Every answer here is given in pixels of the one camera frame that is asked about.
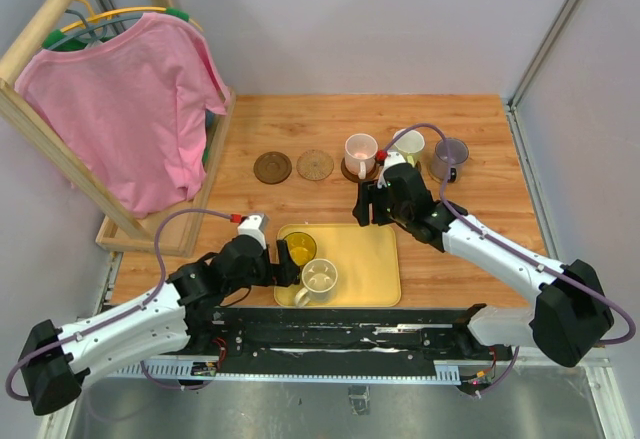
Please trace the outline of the white mug green handle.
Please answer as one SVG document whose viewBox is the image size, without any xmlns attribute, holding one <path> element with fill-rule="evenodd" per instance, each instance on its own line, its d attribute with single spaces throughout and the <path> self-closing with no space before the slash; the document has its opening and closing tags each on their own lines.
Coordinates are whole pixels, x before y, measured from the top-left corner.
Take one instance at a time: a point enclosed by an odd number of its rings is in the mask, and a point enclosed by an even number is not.
<svg viewBox="0 0 640 439">
<path fill-rule="evenodd" d="M 400 129 L 394 133 L 391 149 L 398 152 L 411 166 L 416 167 L 424 152 L 426 141 L 417 130 L 406 132 Z"/>
</svg>

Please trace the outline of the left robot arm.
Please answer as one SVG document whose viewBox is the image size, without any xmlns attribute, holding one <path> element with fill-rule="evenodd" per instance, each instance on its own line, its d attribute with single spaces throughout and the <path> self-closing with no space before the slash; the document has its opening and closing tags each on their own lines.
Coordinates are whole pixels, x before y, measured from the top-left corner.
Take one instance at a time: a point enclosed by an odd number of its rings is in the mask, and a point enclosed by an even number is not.
<svg viewBox="0 0 640 439">
<path fill-rule="evenodd" d="M 26 400 L 37 416 L 54 413 L 82 390 L 118 369 L 154 355 L 185 348 L 207 352 L 214 342 L 216 309 L 240 289 L 290 286 L 301 269 L 283 240 L 278 260 L 248 235 L 238 235 L 221 251 L 184 264 L 160 290 L 84 321 L 55 326 L 45 320 L 32 327 L 19 359 Z"/>
</svg>

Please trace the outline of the pink mug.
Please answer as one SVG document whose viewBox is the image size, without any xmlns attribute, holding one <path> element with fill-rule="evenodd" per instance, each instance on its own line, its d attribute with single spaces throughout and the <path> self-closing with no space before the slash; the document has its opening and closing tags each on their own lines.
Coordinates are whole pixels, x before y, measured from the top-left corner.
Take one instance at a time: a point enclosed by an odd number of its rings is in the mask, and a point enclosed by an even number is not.
<svg viewBox="0 0 640 439">
<path fill-rule="evenodd" d="M 376 167 L 378 143 L 374 137 L 365 133 L 350 136 L 344 147 L 346 170 L 359 180 L 364 180 Z"/>
</svg>

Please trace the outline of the purple transparent cup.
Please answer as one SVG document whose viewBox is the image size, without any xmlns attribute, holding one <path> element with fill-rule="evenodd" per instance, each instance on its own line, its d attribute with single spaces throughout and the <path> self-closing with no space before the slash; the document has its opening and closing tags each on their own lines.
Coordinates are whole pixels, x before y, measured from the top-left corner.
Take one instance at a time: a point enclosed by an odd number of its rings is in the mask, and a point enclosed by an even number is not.
<svg viewBox="0 0 640 439">
<path fill-rule="evenodd" d="M 463 141 L 457 138 L 440 140 L 434 148 L 429 171 L 440 182 L 446 179 L 448 183 L 455 183 L 468 159 L 469 149 Z"/>
</svg>

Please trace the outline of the yellow transparent cup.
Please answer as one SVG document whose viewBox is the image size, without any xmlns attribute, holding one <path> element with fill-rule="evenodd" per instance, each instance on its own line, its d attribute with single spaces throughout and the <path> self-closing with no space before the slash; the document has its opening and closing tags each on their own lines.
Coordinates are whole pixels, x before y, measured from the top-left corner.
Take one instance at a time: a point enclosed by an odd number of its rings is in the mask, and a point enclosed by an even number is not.
<svg viewBox="0 0 640 439">
<path fill-rule="evenodd" d="M 304 267 L 312 261 L 317 254 L 317 244 L 312 236 L 305 232 L 296 231 L 284 237 L 289 254 L 293 262 Z"/>
</svg>

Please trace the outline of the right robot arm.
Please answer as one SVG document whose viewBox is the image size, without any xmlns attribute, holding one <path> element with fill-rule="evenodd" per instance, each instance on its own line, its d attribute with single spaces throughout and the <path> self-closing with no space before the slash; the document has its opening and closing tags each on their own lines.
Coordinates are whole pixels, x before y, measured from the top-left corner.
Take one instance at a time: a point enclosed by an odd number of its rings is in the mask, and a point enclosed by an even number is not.
<svg viewBox="0 0 640 439">
<path fill-rule="evenodd" d="M 525 346 L 573 367 L 613 326 L 592 266 L 581 260 L 564 264 L 504 238 L 459 205 L 434 199 L 407 163 L 360 183 L 353 215 L 361 226 L 395 223 L 418 242 L 476 265 L 526 299 L 526 308 L 473 307 L 467 325 L 452 336 L 463 358 L 477 358 L 488 346 Z"/>
</svg>

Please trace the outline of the light woven rattan coaster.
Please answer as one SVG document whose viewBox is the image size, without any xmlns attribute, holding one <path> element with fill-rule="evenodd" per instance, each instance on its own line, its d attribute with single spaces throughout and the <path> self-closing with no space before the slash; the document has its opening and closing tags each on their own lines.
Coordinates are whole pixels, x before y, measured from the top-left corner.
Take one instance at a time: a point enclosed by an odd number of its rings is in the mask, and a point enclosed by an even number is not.
<svg viewBox="0 0 640 439">
<path fill-rule="evenodd" d="M 299 175 L 310 181 L 321 181 L 327 178 L 333 169 L 332 157 L 327 152 L 317 149 L 305 151 L 296 163 Z"/>
</svg>

